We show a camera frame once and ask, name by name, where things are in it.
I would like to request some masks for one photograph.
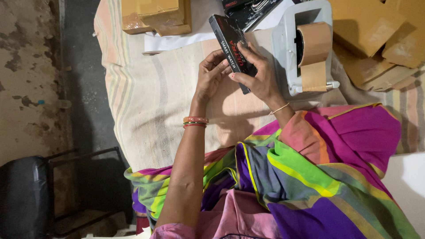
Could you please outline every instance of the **stacked cardboard boxes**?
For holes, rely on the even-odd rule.
[[[190,0],[122,0],[122,30],[160,36],[192,32]]]
[[[387,91],[411,82],[425,60],[425,1],[329,2],[333,49],[356,87]]]

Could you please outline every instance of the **woman's right hand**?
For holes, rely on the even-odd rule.
[[[238,43],[237,46],[245,59],[254,64],[258,72],[255,77],[251,77],[244,73],[230,73],[229,77],[238,83],[246,85],[251,92],[266,103],[272,111],[284,106],[286,102],[279,92],[275,74],[267,59],[258,52],[251,42],[248,42],[249,49],[245,48],[240,43]]]

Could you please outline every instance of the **woman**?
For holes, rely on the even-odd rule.
[[[400,139],[391,113],[380,104],[294,112],[266,58],[251,43],[238,48],[258,73],[231,73],[222,50],[200,63],[172,172],[125,173],[151,238],[418,238],[380,181]],[[276,121],[204,154],[206,105],[227,74]]]

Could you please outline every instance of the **saree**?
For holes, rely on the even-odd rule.
[[[297,111],[234,147],[205,155],[202,211],[223,189],[254,193],[283,238],[419,238],[385,188],[400,122],[381,104]],[[154,227],[172,166],[144,169],[132,181],[134,210]]]

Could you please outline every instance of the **black chair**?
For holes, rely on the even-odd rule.
[[[53,159],[76,152],[76,150],[45,158],[41,156],[26,157],[10,161],[0,167],[0,238],[62,237],[115,214],[116,212],[109,212],[66,233],[55,233],[56,221],[72,216],[78,211],[55,217],[53,169],[112,151],[116,151],[118,159],[122,160],[119,148],[113,147],[59,161],[53,161]]]

